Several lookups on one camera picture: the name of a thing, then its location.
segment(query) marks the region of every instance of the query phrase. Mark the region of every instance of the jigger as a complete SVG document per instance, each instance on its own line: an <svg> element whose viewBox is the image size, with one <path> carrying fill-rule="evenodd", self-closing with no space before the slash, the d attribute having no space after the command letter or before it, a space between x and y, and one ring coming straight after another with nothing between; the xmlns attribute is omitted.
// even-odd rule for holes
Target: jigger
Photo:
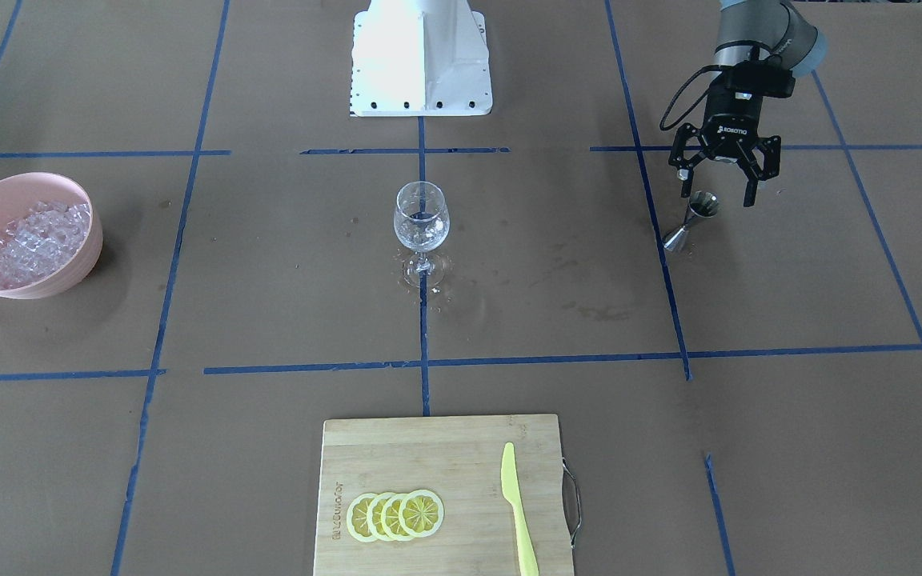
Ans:
<svg viewBox="0 0 922 576"><path fill-rule="evenodd" d="M696 190L688 197L688 205L685 207L685 218L681 226L671 230L667 236L663 237L663 248L668 252L680 252L688 240L689 227L695 226L696 223L702 222L707 218L714 218L717 211L720 210L720 201L713 193L706 190Z"/></svg>

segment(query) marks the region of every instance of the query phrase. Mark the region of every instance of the cutting board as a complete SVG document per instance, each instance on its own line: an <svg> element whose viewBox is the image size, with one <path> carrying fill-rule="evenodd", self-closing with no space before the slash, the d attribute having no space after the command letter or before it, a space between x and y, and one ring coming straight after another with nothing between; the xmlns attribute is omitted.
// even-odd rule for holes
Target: cutting board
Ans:
<svg viewBox="0 0 922 576"><path fill-rule="evenodd" d="M515 443L541 575L574 576L555 414L327 420L315 576L519 576L511 506L500 493L505 442ZM443 524L432 536L359 542L347 532L356 496L420 488L443 500Z"/></svg>

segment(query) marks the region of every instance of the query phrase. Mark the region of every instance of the robotic arm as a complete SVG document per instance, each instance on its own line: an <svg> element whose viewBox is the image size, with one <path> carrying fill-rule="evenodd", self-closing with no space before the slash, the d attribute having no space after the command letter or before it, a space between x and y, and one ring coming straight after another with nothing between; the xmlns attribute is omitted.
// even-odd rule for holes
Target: robotic arm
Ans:
<svg viewBox="0 0 922 576"><path fill-rule="evenodd" d="M716 76L695 105L669 126L663 126L672 106L663 113L661 129L669 130L707 99L703 125L684 123L674 138L668 164L677 168L682 180L681 197L692 192L692 171L703 160L738 164L746 174L744 205L756 202L761 180L774 178L780 168L780 136L761 138L757 134L764 96L789 98L795 79L812 72L827 53L827 39L806 22L791 0L721 0L720 32L714 65L704 66L682 85L681 92L702 73ZM689 138L699 141L701 150L685 158ZM760 166L753 150L764 155Z"/></svg>

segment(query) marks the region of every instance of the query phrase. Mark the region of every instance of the pink bowl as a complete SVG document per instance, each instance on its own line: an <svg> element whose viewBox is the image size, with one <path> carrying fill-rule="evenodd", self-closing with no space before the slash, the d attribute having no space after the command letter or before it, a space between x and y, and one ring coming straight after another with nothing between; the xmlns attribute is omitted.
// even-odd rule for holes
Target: pink bowl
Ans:
<svg viewBox="0 0 922 576"><path fill-rule="evenodd" d="M0 290L3 298L30 300L63 292L83 280L102 253L102 223L98 221L98 212L91 199L77 182L58 174L29 172L0 180L0 230L12 220L26 216L39 200L58 200L67 205L86 202L91 208L91 228L77 254L61 269L32 284Z"/></svg>

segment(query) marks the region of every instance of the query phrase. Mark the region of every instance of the knife handle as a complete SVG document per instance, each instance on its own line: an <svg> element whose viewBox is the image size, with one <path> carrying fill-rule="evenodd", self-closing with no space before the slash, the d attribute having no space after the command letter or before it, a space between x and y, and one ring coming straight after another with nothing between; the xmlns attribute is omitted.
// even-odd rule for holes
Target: knife handle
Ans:
<svg viewBox="0 0 922 576"><path fill-rule="evenodd" d="M528 536L528 524L524 521L524 510L515 508L515 536L519 541L519 570L522 576L539 576L539 564L535 562L535 551L531 548L531 536Z"/></svg>

